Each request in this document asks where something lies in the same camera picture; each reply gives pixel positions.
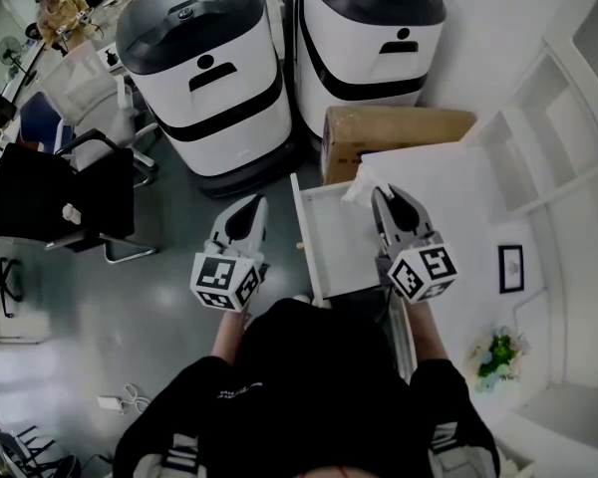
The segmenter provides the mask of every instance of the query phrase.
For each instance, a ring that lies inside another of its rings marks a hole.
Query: black shirt
[[[445,476],[498,473],[451,363],[424,361],[407,385],[374,322],[282,300],[245,332],[234,366],[203,358],[152,402],[120,441],[114,475],[294,477],[342,466],[426,477],[431,459]]]

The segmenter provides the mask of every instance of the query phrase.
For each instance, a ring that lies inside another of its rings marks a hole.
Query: cardboard box
[[[459,141],[470,112],[406,107],[330,107],[321,154],[324,184],[354,180],[369,152]]]

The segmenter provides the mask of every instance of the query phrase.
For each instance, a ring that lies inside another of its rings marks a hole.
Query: white chair
[[[139,112],[133,106],[133,94],[122,76],[112,76],[98,57],[91,41],[64,57],[40,86],[65,124],[72,125],[77,136],[91,129],[101,131],[113,143],[129,147],[135,159],[148,168],[154,161],[135,150],[133,142],[157,128],[156,123],[135,130]],[[61,148],[56,143],[56,150]],[[79,170],[94,163],[110,149],[91,141],[76,148],[74,157]]]

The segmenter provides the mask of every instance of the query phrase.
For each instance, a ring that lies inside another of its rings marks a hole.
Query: power strip
[[[102,409],[114,410],[119,414],[124,414],[124,405],[122,399],[118,396],[98,396],[98,405]]]

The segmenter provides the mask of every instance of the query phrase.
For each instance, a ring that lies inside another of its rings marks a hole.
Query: picture frame
[[[525,290],[525,266],[522,246],[498,246],[499,293],[509,294]]]

